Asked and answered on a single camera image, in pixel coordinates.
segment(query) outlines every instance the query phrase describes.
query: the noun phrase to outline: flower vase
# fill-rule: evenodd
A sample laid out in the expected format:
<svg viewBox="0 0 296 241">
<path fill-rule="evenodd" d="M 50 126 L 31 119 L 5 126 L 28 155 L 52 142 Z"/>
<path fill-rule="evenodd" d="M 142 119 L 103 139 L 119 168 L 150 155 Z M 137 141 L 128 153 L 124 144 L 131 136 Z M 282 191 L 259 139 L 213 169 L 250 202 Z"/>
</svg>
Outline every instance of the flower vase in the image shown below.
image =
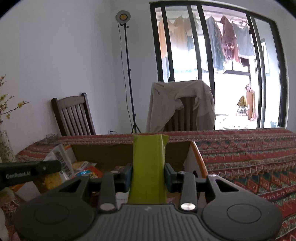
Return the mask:
<svg viewBox="0 0 296 241">
<path fill-rule="evenodd" d="M 16 162 L 6 130 L 0 129 L 0 157 L 3 163 Z"/>
</svg>

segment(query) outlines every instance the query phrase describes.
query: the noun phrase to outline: chair backrest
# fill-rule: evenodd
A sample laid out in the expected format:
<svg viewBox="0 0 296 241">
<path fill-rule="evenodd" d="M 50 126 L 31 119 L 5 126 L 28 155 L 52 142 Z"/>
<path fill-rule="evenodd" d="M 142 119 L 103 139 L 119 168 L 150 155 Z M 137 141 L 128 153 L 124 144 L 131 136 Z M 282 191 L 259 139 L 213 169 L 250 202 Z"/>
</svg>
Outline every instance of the chair backrest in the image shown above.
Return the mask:
<svg viewBox="0 0 296 241">
<path fill-rule="evenodd" d="M 171 119 L 166 123 L 163 131 L 196 131 L 197 109 L 193 110 L 195 97 L 180 98 L 184 106 L 176 110 Z"/>
<path fill-rule="evenodd" d="M 95 135 L 86 93 L 58 100 L 52 108 L 62 136 Z"/>
</svg>

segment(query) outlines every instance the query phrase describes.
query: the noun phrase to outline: window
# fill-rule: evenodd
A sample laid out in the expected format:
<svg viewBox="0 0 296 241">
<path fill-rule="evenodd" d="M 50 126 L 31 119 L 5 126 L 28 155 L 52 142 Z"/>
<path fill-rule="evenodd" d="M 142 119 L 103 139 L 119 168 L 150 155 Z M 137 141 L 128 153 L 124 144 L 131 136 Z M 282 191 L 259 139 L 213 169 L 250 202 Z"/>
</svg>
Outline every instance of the window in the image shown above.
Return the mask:
<svg viewBox="0 0 296 241">
<path fill-rule="evenodd" d="M 159 81 L 203 80 L 214 96 L 216 129 L 284 126 L 287 77 L 272 20 L 209 2 L 150 6 Z M 223 43 L 226 25 L 234 31 L 231 46 Z M 248 116 L 238 110 L 242 96 Z"/>
</svg>

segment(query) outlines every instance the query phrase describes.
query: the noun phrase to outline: tripod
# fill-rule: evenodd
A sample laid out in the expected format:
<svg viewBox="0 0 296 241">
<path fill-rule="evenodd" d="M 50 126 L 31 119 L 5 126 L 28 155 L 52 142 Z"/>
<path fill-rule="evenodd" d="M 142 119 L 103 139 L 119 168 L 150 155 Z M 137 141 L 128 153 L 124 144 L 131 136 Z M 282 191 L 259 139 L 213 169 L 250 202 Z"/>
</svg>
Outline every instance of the tripod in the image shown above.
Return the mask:
<svg viewBox="0 0 296 241">
<path fill-rule="evenodd" d="M 129 60 L 128 60 L 128 42 L 127 42 L 127 38 L 126 38 L 126 28 L 128 28 L 128 26 L 126 26 L 126 23 L 120 23 L 120 26 L 124 26 L 124 38 L 126 40 L 126 60 L 128 63 L 128 82 L 129 82 L 129 86 L 130 86 L 130 94 L 131 94 L 131 108 L 132 108 L 132 112 L 133 112 L 133 127 L 131 132 L 133 133 L 133 131 L 135 131 L 135 133 L 137 133 L 137 130 L 141 133 L 139 127 L 136 124 L 136 114 L 135 114 L 135 110 L 133 107 L 133 93 L 132 93 L 132 89 L 131 89 L 131 69 L 129 68 Z"/>
</svg>

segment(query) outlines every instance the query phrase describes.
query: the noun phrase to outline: barcode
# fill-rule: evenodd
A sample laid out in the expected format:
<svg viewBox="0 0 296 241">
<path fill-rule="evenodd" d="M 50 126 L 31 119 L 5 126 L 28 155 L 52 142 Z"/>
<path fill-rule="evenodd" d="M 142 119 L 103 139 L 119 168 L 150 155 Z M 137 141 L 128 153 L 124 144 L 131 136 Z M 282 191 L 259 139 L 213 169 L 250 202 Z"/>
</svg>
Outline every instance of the barcode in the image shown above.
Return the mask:
<svg viewBox="0 0 296 241">
<path fill-rule="evenodd" d="M 60 152 L 58 152 L 58 151 L 55 152 L 55 155 L 56 155 L 58 161 L 62 165 L 62 169 L 61 169 L 60 173 L 63 174 L 63 171 L 64 171 L 68 177 L 71 177 L 71 171 L 70 171 L 69 167 L 67 166 L 65 160 L 63 159 L 62 155 L 60 154 Z"/>
</svg>

